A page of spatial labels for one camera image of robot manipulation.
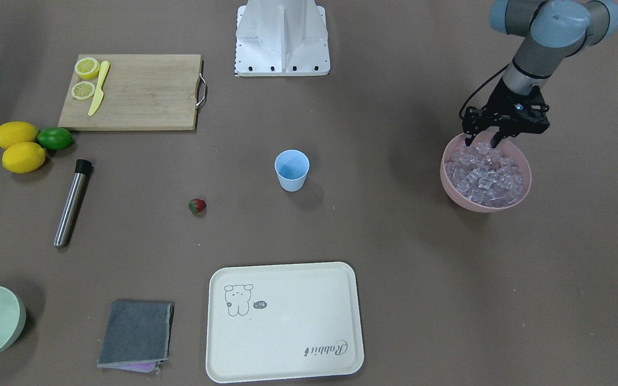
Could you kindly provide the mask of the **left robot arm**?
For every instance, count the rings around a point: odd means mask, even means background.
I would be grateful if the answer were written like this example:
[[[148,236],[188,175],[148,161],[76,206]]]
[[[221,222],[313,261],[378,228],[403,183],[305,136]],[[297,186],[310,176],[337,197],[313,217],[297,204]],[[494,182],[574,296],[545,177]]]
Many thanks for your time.
[[[484,130],[498,130],[490,140],[549,129],[549,105],[542,88],[559,64],[594,46],[618,29],[618,5],[613,1],[495,1],[489,22],[496,31],[523,38],[512,61],[496,72],[498,83],[480,108],[464,103],[459,117],[465,144]]]

